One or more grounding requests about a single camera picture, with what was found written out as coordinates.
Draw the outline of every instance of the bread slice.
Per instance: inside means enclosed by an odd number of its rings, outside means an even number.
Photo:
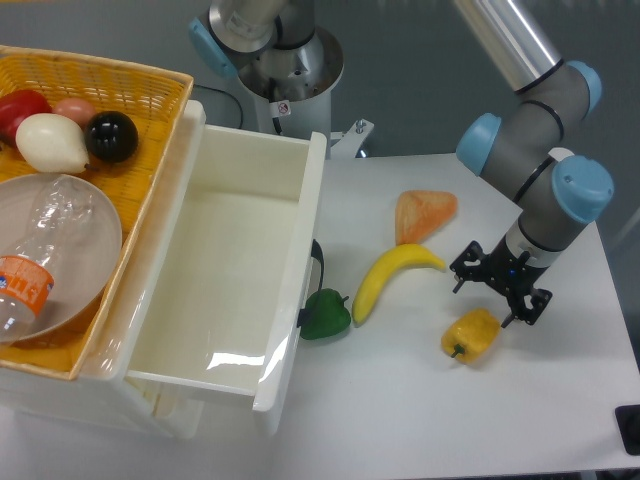
[[[421,243],[447,223],[458,210],[458,199],[450,192],[408,190],[396,204],[396,245]]]

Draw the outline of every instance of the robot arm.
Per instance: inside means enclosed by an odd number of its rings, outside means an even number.
[[[330,92],[344,62],[316,26],[313,0],[213,0],[189,36],[209,68],[249,91],[260,131],[330,137]]]
[[[513,319],[532,325],[552,296],[534,282],[613,195],[611,177],[596,161],[549,155],[593,110],[602,87],[585,64],[565,63],[515,0],[455,4],[521,99],[504,121],[491,114],[476,120],[456,154],[522,214],[490,254],[472,242],[452,263],[454,292],[465,281],[484,282],[507,299],[503,327]]]

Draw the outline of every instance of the pepper stem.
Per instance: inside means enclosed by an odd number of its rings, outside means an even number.
[[[464,347],[459,343],[456,343],[453,346],[453,353],[451,354],[451,358],[456,358],[458,355],[464,355]]]

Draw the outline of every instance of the black ball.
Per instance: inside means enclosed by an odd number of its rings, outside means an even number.
[[[100,160],[124,162],[138,148],[138,130],[122,112],[100,112],[84,129],[87,150]]]

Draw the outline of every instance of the gray floor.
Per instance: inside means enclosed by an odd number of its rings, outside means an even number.
[[[197,83],[224,88],[246,110],[235,82],[210,73],[194,53],[186,25],[208,0],[68,0],[0,5],[0,44],[50,48],[180,70]],[[525,1],[556,48],[599,72],[604,96],[565,146],[600,160],[616,196],[599,226],[640,358],[640,1]],[[333,129],[357,118],[376,124],[376,156],[451,152],[480,114],[506,115],[516,100],[447,0],[319,0],[317,21],[341,42],[345,72],[334,91]],[[197,91],[209,123],[236,126],[237,106]]]

